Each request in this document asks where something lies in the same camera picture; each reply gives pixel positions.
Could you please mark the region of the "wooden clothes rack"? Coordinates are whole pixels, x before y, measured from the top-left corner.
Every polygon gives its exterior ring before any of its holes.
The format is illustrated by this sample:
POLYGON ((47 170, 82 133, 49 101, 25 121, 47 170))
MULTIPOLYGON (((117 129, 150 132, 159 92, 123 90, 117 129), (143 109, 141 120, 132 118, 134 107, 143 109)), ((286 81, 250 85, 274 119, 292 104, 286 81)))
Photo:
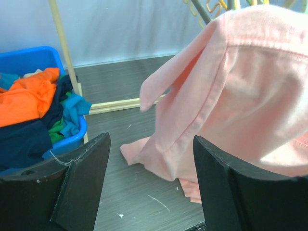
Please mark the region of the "wooden clothes rack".
POLYGON ((137 84, 133 81, 140 83, 145 79, 146 74, 162 65, 169 59, 169 56, 74 67, 57 2, 49 1, 49 7, 73 89, 92 102, 90 115, 140 107, 141 100, 137 96, 137 84))

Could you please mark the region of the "light orange hanger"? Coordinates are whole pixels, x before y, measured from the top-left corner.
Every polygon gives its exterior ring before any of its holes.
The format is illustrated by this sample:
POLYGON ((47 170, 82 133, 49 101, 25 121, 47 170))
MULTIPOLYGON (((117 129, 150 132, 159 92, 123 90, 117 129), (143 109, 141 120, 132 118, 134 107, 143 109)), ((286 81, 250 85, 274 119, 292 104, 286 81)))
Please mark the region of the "light orange hanger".
POLYGON ((209 13, 216 13, 217 15, 227 10, 227 4, 223 0, 207 0, 205 6, 209 13))

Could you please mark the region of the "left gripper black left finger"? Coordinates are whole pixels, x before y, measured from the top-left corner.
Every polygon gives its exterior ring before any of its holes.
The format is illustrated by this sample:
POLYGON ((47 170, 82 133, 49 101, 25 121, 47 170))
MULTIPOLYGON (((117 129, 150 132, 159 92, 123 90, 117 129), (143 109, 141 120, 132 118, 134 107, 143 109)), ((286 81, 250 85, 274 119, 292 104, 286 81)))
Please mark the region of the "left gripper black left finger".
POLYGON ((110 147, 110 135, 103 133, 76 150, 1 177, 1 230, 93 230, 110 147))

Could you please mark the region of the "pale yellow hanger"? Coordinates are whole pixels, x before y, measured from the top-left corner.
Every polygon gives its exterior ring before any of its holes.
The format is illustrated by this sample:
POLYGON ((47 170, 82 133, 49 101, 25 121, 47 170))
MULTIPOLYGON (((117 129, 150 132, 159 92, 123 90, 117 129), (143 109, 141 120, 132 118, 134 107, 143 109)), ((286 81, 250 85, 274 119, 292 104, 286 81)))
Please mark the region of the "pale yellow hanger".
POLYGON ((197 16, 199 17, 199 19, 198 19, 199 25, 201 26, 201 28, 204 28, 205 26, 203 25, 203 19, 202 19, 201 15, 199 14, 198 10, 195 8, 193 2, 191 0, 183 0, 183 3, 186 4, 186 5, 189 5, 189 9, 190 9, 191 14, 194 17, 197 17, 197 16))

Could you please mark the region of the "blue plastic bin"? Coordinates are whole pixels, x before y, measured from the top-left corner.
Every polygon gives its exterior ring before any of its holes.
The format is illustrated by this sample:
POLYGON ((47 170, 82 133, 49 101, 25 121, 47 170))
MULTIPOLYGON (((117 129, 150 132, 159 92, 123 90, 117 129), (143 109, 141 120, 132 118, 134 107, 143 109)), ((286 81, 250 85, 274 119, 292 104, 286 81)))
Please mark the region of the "blue plastic bin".
POLYGON ((91 104, 73 93, 48 46, 0 55, 0 174, 9 175, 79 147, 91 104))

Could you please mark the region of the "green garment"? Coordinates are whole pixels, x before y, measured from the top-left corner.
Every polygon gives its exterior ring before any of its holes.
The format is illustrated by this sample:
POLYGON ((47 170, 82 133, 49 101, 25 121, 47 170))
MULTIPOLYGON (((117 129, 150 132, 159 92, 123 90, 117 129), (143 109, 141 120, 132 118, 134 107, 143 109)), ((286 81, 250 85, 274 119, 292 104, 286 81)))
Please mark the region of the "green garment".
POLYGON ((48 131, 52 144, 64 139, 64 135, 61 133, 64 129, 63 103, 71 96, 71 94, 71 91, 67 91, 65 94, 60 95, 58 105, 52 114, 52 127, 48 131))

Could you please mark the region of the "orange garment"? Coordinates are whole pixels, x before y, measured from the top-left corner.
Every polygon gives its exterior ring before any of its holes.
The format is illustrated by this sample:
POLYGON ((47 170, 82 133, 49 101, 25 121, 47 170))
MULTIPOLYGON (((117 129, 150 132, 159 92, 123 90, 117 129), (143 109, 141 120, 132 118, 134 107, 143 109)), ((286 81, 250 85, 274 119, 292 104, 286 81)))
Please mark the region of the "orange garment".
POLYGON ((51 106, 59 76, 59 68, 46 68, 16 80, 8 91, 0 94, 0 126, 42 118, 51 106))

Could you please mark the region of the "pink t shirt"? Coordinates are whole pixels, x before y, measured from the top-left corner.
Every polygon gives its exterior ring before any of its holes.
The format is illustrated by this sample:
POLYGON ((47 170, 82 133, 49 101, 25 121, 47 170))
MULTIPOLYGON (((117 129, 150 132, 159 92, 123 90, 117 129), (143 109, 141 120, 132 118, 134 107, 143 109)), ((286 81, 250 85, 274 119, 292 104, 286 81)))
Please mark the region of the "pink t shirt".
POLYGON ((140 110, 155 131, 124 144, 129 165, 179 179, 201 201, 193 138, 265 170, 308 173, 308 16, 274 5, 228 11, 151 74, 140 110))

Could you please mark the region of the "navy garment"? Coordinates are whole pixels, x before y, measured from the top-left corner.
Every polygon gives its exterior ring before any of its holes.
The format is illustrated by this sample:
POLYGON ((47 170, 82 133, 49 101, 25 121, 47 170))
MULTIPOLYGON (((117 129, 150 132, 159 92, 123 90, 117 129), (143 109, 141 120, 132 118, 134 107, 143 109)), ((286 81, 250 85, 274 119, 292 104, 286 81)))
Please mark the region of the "navy garment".
POLYGON ((48 131, 59 97, 72 89, 69 76, 60 76, 51 106, 43 118, 0 129, 1 171, 25 168, 42 160, 42 155, 53 147, 48 131))

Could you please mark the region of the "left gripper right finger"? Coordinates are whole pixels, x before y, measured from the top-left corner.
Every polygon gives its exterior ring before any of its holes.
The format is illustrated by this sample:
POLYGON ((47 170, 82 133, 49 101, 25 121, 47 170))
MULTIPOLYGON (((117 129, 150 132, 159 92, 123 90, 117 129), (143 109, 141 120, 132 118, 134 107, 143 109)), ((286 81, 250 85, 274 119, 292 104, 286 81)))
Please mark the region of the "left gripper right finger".
POLYGON ((195 136, 193 155, 208 231, 305 231, 308 178, 258 168, 195 136))

